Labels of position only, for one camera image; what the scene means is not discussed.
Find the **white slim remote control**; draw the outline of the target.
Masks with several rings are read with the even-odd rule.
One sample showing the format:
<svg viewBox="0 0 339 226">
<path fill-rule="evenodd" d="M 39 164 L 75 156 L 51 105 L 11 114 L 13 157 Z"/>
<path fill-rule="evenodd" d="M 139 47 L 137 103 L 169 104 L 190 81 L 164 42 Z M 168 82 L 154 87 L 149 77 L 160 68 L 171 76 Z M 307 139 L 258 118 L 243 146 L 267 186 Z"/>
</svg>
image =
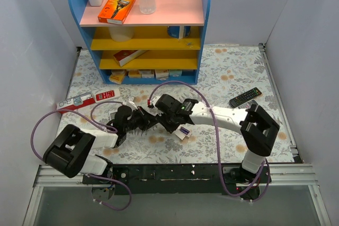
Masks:
<svg viewBox="0 0 339 226">
<path fill-rule="evenodd" d="M 173 132 L 180 140 L 189 138 L 191 136 L 191 131 L 185 128 L 183 125 L 179 125 L 178 128 Z"/>
</svg>

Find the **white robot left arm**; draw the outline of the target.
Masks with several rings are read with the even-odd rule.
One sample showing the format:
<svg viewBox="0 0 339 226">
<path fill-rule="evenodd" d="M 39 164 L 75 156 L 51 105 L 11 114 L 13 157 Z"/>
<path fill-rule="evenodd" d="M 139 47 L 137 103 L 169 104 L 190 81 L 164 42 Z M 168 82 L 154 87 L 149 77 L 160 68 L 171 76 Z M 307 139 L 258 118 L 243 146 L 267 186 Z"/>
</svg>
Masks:
<svg viewBox="0 0 339 226">
<path fill-rule="evenodd" d="M 113 176 L 107 159 L 91 155 L 90 151 L 99 148 L 116 148 L 126 139 L 128 132 L 140 129 L 146 131 L 158 123 L 155 116 L 142 107 L 132 110 L 120 106 L 106 131 L 80 129 L 68 124 L 55 138 L 43 155 L 43 161 L 68 178 L 79 173 L 94 174 L 102 184 Z"/>
</svg>

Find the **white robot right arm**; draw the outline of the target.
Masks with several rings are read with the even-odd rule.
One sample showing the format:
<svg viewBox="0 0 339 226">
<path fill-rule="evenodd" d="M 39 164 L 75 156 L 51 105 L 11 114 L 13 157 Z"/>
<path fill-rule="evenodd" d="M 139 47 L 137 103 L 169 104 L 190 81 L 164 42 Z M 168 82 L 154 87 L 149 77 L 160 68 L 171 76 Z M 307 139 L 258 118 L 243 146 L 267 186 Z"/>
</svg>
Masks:
<svg viewBox="0 0 339 226">
<path fill-rule="evenodd" d="M 252 182 L 259 176 L 264 159 L 271 155 L 280 126 L 259 105 L 248 109 L 208 107 L 206 103 L 193 99 L 180 102 L 168 94 L 154 97 L 151 105 L 160 112 L 159 123 L 172 133 L 179 125 L 210 125 L 234 131 L 243 136 L 247 145 L 240 168 L 240 177 Z"/>
</svg>

